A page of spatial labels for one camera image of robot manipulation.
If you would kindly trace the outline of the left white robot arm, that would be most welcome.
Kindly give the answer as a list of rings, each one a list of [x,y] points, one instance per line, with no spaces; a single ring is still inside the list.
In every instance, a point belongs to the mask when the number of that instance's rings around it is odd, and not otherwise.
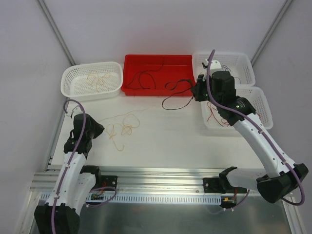
[[[88,114],[74,116],[73,129],[64,144],[64,160],[57,182],[45,204],[35,209],[35,220],[41,234],[76,234],[80,211],[91,190],[102,186],[98,166],[86,166],[92,140],[104,127]]]

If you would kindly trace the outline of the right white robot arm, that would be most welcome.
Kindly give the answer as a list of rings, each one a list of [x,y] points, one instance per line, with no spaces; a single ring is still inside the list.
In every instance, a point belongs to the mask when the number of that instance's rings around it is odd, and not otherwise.
[[[269,203],[284,200],[285,196],[299,189],[301,200],[292,205],[302,205],[305,193],[302,181],[309,170],[297,164],[278,146],[248,99],[236,93],[234,77],[227,71],[212,75],[200,74],[191,88],[195,101],[209,101],[219,115],[243,136],[263,165],[263,169],[240,169],[232,166],[219,174],[219,188],[230,192],[235,187],[256,190]]]

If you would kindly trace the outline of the white far rectangular basket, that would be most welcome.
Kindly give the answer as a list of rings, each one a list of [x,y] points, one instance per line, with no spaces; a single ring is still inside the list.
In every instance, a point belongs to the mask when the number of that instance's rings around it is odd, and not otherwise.
[[[206,74],[202,62],[208,59],[210,52],[197,52],[192,55],[193,73],[195,80],[198,75]],[[215,52],[213,60],[221,63],[222,70],[229,71],[238,85],[255,85],[255,75],[251,62],[246,54],[232,52]]]

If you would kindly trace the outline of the white rectangular basket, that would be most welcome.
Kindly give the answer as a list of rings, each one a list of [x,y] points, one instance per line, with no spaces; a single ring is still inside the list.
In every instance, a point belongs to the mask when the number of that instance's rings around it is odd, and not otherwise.
[[[238,85],[236,94],[246,98],[255,108],[256,113],[266,129],[273,127],[272,114],[264,92],[255,86]],[[216,107],[208,101],[201,102],[202,117],[207,129],[220,136],[236,136],[238,132],[231,127],[217,112]]]
[[[197,52],[192,55],[193,73],[195,80],[198,75],[206,74],[202,62],[208,59],[210,52]],[[215,52],[213,60],[221,63],[222,70],[229,71],[238,85],[255,85],[255,75],[251,62],[246,54],[232,52]]]

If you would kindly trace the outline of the white near rectangular basket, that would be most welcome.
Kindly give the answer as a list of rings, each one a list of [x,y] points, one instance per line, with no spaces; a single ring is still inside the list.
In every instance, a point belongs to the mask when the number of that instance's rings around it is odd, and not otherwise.
[[[272,114],[264,92],[255,86],[238,85],[236,94],[246,98],[255,108],[256,113],[266,129],[273,127]],[[202,117],[207,129],[220,136],[236,136],[238,132],[231,127],[217,112],[216,107],[208,101],[201,102]]]

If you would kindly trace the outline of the white oval perforated basket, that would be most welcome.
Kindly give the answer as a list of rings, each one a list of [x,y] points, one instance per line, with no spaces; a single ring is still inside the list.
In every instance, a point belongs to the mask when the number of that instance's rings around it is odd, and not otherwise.
[[[61,78],[61,93],[77,101],[114,98],[123,83],[123,70],[119,63],[97,62],[67,68]]]

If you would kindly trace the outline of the red plastic bin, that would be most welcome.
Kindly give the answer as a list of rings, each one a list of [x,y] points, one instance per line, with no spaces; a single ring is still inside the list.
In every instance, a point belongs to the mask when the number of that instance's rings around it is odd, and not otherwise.
[[[190,97],[191,55],[126,55],[121,90],[127,96]]]

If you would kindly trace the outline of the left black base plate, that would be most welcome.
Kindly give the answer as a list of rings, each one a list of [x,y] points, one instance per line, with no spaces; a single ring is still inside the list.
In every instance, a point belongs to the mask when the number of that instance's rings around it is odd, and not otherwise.
[[[117,175],[103,175],[100,184],[96,184],[92,191],[113,191],[113,188],[117,188],[117,182]]]

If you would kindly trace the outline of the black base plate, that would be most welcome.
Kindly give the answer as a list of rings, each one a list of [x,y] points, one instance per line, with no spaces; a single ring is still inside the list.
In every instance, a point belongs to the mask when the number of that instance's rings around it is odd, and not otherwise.
[[[221,179],[219,177],[205,177],[202,179],[204,193],[238,193],[245,194],[247,192],[246,188],[233,187],[229,184],[228,180]]]
[[[117,175],[103,175],[100,184],[96,184],[92,191],[113,191],[113,188],[117,188],[117,182]]]

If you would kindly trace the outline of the aluminium mounting rail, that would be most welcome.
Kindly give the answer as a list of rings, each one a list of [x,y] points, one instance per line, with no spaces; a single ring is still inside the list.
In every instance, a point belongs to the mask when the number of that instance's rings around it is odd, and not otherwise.
[[[223,169],[136,168],[101,166],[105,176],[117,176],[122,194],[202,195],[203,178],[217,177]]]

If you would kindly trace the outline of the right aluminium frame post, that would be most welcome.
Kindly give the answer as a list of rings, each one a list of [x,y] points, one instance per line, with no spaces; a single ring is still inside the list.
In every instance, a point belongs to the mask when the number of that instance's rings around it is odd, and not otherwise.
[[[260,42],[258,48],[256,49],[255,54],[253,55],[251,59],[251,65],[254,66],[260,56],[262,55],[263,51],[265,50],[266,46],[270,42],[272,36],[274,35],[275,31],[277,30],[280,22],[283,20],[285,15],[287,14],[289,8],[294,3],[294,0],[285,0],[277,12],[274,20],[272,21],[271,25],[269,26],[267,32],[265,33],[262,41]]]

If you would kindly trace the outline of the aluminium frame post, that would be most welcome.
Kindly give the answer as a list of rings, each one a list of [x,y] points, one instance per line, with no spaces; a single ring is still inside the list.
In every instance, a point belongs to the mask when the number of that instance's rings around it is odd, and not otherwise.
[[[51,28],[55,38],[57,39],[58,44],[59,44],[61,50],[63,51],[65,57],[67,58],[69,64],[71,66],[76,65],[77,63],[75,62],[74,57],[72,56],[72,54],[71,54],[63,36],[62,36],[62,33],[59,30],[50,10],[48,8],[48,5],[46,4],[46,2],[44,0],[36,0],[36,3],[38,4],[41,12],[43,13],[45,19],[47,20],[47,23],[48,23],[49,27]]]
[[[260,42],[258,48],[256,49],[255,54],[253,55],[251,59],[251,65],[254,66],[260,56],[262,55],[263,51],[265,50],[266,46],[270,42],[272,36],[274,35],[275,31],[277,30],[280,22],[283,20],[285,15],[287,14],[289,8],[294,3],[294,0],[285,0],[277,12],[274,20],[272,21],[271,25],[269,26],[267,32],[265,33],[262,41]]]

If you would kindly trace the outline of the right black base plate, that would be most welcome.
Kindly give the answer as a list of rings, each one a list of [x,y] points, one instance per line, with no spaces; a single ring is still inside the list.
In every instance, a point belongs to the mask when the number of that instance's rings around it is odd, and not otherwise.
[[[204,193],[238,193],[245,194],[247,192],[246,188],[233,187],[229,184],[228,180],[221,179],[219,177],[205,177],[202,179]]]

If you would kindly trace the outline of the left aluminium frame post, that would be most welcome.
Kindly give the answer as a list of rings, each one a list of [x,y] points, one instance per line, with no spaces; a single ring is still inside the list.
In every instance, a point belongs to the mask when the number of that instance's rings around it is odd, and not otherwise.
[[[65,57],[67,58],[69,64],[71,66],[76,65],[77,63],[75,62],[74,57],[72,56],[72,54],[71,54],[63,36],[62,36],[62,33],[59,30],[50,10],[48,8],[48,5],[46,4],[46,2],[44,0],[36,0],[36,3],[38,4],[41,12],[43,13],[45,19],[47,20],[47,23],[48,23],[49,27],[51,28],[55,38],[57,39],[58,44],[59,44],[61,50],[63,51]]]

